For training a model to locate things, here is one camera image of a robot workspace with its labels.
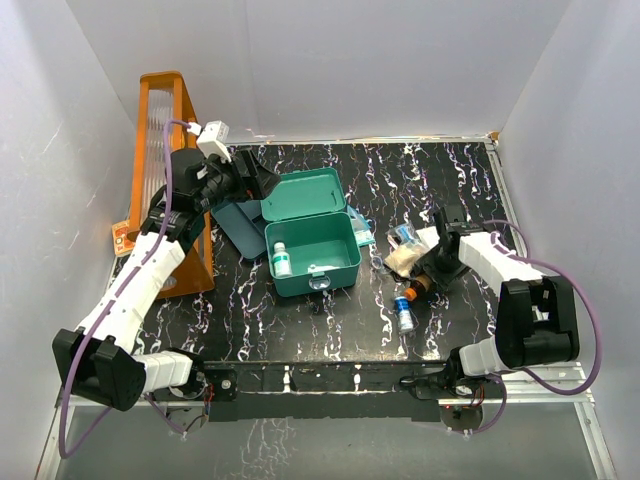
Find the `brown orange-cap bottle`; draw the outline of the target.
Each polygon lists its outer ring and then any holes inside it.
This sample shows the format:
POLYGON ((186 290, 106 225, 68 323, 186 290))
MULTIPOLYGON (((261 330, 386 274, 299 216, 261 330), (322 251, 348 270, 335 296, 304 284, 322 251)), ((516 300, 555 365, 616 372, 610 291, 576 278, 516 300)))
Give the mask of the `brown orange-cap bottle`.
POLYGON ((404 297, 409 302, 413 302, 427 294, 432 289, 432 285, 433 281, 428 275, 417 275, 409 282, 408 287, 404 291, 404 297))

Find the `beige gauze bag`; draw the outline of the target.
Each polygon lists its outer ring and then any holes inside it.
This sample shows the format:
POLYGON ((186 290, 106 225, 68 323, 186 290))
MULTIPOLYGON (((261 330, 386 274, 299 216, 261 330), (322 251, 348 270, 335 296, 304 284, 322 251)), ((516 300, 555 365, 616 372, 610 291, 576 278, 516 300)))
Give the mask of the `beige gauze bag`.
POLYGON ((400 277, 409 278, 413 266, 425 253, 426 250, 420 245, 400 245, 384 259, 384 264, 400 277))

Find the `white medicine bottle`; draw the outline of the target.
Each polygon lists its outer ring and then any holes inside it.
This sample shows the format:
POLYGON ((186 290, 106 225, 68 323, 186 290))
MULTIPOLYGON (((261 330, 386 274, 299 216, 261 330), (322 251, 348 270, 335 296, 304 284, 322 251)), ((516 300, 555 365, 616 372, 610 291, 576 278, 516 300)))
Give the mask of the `white medicine bottle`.
POLYGON ((275 277, 285 278, 292 276, 292 264, 285 244, 283 242, 276 242, 273 249, 274 254, 272 265, 275 277))

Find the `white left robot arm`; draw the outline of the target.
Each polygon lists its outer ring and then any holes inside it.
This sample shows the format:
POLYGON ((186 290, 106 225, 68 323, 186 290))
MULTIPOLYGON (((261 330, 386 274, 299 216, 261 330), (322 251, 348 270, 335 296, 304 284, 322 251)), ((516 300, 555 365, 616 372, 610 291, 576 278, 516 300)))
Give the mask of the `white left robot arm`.
POLYGON ((225 201, 263 200, 280 181, 248 148, 230 160, 196 148, 173 151, 166 183, 152 197, 124 267, 76 329, 62 329, 53 339, 63 396, 119 411, 169 387, 186 399, 200 396, 207 376, 197 357, 179 349, 135 355, 138 331, 202 233, 206 214, 225 201))

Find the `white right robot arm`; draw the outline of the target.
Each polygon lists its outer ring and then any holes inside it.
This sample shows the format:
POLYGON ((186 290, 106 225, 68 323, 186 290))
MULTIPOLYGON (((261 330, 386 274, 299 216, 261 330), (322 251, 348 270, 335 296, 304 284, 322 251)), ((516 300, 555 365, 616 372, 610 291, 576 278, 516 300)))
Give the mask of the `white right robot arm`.
POLYGON ((482 377, 574 360, 580 352, 574 292, 561 276, 547 276, 500 250, 497 235, 468 222, 460 207, 442 207, 426 229, 429 250, 411 275, 444 292, 472 270, 498 298, 495 331, 455 348, 444 369, 426 377, 432 388, 466 397, 482 377))

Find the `teal medicine box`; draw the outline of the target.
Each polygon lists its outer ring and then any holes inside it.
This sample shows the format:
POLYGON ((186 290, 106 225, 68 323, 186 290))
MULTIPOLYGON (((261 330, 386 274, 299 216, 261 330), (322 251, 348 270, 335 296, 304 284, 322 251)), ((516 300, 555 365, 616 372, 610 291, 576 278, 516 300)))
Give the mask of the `teal medicine box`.
POLYGON ((313 294, 355 285, 362 256, 347 202, 333 168, 296 171, 281 176, 261 201, 269 270, 282 297, 313 294), (293 275, 276 278, 274 244, 283 242, 293 275))

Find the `dark teal inner tray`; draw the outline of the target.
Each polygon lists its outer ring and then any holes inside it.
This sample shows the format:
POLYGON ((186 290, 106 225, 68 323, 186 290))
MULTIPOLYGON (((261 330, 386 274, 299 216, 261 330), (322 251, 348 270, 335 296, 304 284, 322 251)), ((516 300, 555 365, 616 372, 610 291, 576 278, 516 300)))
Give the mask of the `dark teal inner tray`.
POLYGON ((225 201, 211 210, 212 217, 245 260, 254 261, 267 254, 261 202, 225 201))

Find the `clear bag blue item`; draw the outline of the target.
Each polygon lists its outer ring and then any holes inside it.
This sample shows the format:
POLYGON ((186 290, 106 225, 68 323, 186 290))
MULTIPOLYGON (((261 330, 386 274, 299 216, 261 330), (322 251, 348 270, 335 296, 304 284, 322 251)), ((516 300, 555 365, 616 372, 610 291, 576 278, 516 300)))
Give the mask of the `clear bag blue item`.
POLYGON ((410 222, 403 223, 391 228, 387 232, 387 239, 394 247, 398 247, 405 243, 413 243, 419 239, 416 235, 414 226, 410 222))

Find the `white blue bandage roll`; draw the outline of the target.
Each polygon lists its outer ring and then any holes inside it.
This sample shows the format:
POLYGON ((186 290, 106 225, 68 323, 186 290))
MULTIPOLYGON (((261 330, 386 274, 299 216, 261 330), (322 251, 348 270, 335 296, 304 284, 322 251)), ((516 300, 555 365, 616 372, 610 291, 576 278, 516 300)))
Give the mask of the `white blue bandage roll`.
POLYGON ((411 315, 409 300, 404 296, 394 299, 394 305, 398 321, 398 332, 405 335, 414 330, 415 325, 411 315))

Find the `teal wipe packet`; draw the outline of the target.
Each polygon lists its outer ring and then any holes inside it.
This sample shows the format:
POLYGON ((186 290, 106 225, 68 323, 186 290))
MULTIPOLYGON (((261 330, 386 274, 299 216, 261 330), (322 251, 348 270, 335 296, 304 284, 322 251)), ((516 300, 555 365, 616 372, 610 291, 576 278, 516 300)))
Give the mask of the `teal wipe packet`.
POLYGON ((375 243, 374 235, 368 221, 356 209, 347 206, 347 214, 350 218, 356 243, 359 247, 368 246, 375 243))

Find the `orange wooden rack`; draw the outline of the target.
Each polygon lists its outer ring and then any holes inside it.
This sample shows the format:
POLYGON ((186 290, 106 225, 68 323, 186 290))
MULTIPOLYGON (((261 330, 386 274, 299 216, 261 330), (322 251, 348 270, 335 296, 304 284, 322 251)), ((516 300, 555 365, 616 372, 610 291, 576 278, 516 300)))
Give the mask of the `orange wooden rack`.
MULTIPOLYGON (((133 241, 146 219, 152 196, 165 185, 163 127, 175 118, 197 120, 183 76, 178 71, 148 73, 140 77, 137 137, 127 237, 133 241)), ((174 281, 158 297, 196 294, 214 288, 211 216, 203 216, 204 229, 185 260, 174 271, 174 281)))

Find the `orange card box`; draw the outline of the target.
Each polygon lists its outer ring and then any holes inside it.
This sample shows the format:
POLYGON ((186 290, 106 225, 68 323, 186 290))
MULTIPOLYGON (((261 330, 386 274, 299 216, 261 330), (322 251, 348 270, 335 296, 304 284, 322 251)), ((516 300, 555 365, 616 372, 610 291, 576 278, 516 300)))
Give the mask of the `orange card box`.
POLYGON ((116 257, 129 255, 135 246, 135 243, 128 238, 128 231, 128 220, 112 225, 113 249, 116 257))

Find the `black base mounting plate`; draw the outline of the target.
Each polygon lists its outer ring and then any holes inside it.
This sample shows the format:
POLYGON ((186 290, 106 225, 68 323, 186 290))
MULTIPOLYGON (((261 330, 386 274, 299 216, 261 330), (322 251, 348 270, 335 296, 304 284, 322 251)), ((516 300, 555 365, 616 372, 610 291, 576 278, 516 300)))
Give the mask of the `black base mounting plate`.
POLYGON ((222 362, 202 364, 194 392, 154 393, 171 406, 200 407, 211 422, 254 419, 405 418, 437 422, 447 404, 500 400, 483 380, 440 381, 441 361, 222 362))

